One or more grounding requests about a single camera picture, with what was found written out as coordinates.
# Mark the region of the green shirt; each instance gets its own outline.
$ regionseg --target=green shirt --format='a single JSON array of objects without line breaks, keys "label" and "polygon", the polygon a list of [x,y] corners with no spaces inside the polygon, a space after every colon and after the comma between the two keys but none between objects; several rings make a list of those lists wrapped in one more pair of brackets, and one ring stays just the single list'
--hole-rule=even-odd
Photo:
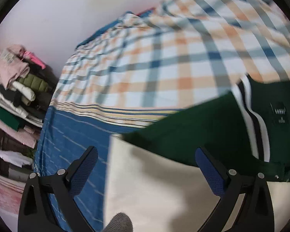
[{"label": "green shirt", "polygon": [[290,81],[258,83],[249,76],[226,95],[124,134],[125,141],[197,166],[204,146],[227,169],[290,181]]}]

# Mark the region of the pile of clothes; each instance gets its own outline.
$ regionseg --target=pile of clothes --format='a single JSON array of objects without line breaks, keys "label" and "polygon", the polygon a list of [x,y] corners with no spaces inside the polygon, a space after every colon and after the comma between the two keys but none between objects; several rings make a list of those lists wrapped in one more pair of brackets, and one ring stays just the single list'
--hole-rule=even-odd
[{"label": "pile of clothes", "polygon": [[21,45],[0,54],[0,128],[29,147],[36,145],[53,96],[45,68]]}]

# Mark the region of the green puffer jacket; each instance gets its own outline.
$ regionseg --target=green puffer jacket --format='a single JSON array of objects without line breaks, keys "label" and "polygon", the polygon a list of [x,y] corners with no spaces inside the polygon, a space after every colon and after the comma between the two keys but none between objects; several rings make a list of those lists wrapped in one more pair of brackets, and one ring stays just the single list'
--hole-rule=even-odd
[{"label": "green puffer jacket", "polygon": [[43,79],[29,73],[25,78],[18,78],[18,82],[31,88],[34,92],[47,92],[48,84]]}]

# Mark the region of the dark green garment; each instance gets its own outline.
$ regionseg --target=dark green garment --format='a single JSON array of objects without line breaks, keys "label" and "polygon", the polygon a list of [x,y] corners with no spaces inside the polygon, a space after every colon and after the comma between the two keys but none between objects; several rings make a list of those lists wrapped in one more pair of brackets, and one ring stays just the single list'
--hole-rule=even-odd
[{"label": "dark green garment", "polygon": [[18,131],[19,128],[24,128],[25,126],[25,120],[9,113],[2,107],[0,107],[0,120],[15,131]]},{"label": "dark green garment", "polygon": [[[255,176],[262,172],[269,181],[290,181],[290,81],[262,84],[250,77],[247,81],[250,89],[246,91],[245,88],[242,96],[251,102],[255,115],[259,114],[263,119],[268,133],[264,135],[263,132],[262,147],[258,146],[259,159],[252,155],[247,120],[234,92],[170,115],[147,128],[124,134],[124,140],[192,166],[197,166],[194,159],[196,148],[204,146],[226,168],[235,169],[240,174]],[[279,124],[279,115],[275,115],[272,108],[282,104],[287,110],[284,118],[288,121]],[[256,137],[261,136],[256,126],[253,132]],[[265,159],[264,137],[269,140],[269,161]]]}]

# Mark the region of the blue bedsheet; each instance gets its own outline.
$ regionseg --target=blue bedsheet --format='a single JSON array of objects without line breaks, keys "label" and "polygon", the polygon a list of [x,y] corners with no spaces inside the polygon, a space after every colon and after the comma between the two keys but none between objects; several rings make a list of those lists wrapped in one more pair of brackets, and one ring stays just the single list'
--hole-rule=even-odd
[{"label": "blue bedsheet", "polygon": [[[53,106],[50,106],[47,111],[45,123],[35,160],[35,171],[41,176],[52,175],[60,168],[68,168],[70,163],[78,159],[88,146],[95,146],[98,149],[98,162],[83,191],[74,200],[93,229],[101,231],[109,136],[113,133],[129,132],[134,128],[106,124],[90,117],[76,116],[56,110]],[[59,211],[53,194],[50,195],[50,200],[61,227],[66,231],[71,231]]]}]

